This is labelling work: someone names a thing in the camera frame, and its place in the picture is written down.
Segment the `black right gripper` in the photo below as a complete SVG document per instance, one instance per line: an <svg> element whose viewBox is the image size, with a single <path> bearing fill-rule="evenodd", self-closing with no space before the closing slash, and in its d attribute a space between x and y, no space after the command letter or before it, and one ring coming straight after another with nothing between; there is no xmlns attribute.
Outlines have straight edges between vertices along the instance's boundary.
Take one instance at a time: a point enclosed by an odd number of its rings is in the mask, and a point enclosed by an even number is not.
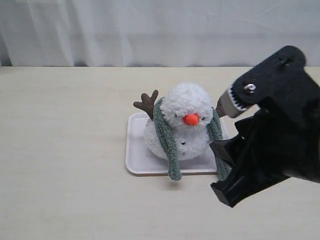
<svg viewBox="0 0 320 240"><path fill-rule="evenodd" d="M237 104L259 107L257 162L244 158L247 138L240 134L209 145L219 166L210 188L222 204L233 208L290 177L320 181L320 87L305 65L304 53L287 45L233 82Z"/></svg>

